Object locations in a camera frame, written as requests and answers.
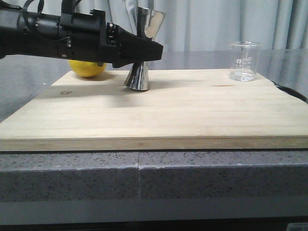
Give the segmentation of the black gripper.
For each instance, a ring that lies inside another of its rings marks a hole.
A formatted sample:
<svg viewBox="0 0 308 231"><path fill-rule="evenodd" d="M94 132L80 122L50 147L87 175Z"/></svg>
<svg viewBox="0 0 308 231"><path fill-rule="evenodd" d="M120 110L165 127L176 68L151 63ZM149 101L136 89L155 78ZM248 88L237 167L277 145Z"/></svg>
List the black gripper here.
<svg viewBox="0 0 308 231"><path fill-rule="evenodd" d="M76 6L76 0L61 3L59 28L69 36L70 59L112 63L113 68L161 60L163 45L106 22L105 11L92 9L90 14L77 13Z"/></svg>

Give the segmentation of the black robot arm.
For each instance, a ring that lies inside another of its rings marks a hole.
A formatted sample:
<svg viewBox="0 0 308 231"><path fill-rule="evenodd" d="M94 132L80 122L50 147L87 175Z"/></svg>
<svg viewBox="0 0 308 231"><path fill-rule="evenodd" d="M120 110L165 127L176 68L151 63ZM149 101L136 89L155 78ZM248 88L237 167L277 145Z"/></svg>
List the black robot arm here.
<svg viewBox="0 0 308 231"><path fill-rule="evenodd" d="M29 12L23 6L0 2L0 57L32 55L92 63L114 68L162 58L163 46L106 22L105 12L75 12L77 0L64 0L61 15L44 14L44 1Z"/></svg>

